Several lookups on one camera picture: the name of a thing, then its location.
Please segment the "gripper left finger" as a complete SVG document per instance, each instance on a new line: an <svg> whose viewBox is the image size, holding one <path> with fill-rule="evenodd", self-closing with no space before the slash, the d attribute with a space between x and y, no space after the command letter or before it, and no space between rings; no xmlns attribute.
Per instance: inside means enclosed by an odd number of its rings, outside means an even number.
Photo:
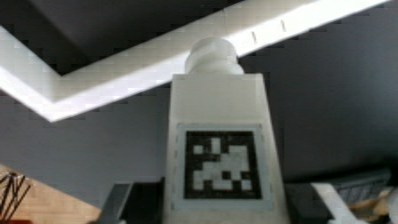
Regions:
<svg viewBox="0 0 398 224"><path fill-rule="evenodd" d="M163 181L115 184L95 224L161 224Z"/></svg>

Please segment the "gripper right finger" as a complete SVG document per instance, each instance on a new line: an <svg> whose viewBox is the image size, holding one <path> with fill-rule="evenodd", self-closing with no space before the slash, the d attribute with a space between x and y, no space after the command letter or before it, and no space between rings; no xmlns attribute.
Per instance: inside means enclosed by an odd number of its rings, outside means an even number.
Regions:
<svg viewBox="0 0 398 224"><path fill-rule="evenodd" d="M284 185L291 224L367 224L358 220L328 183Z"/></svg>

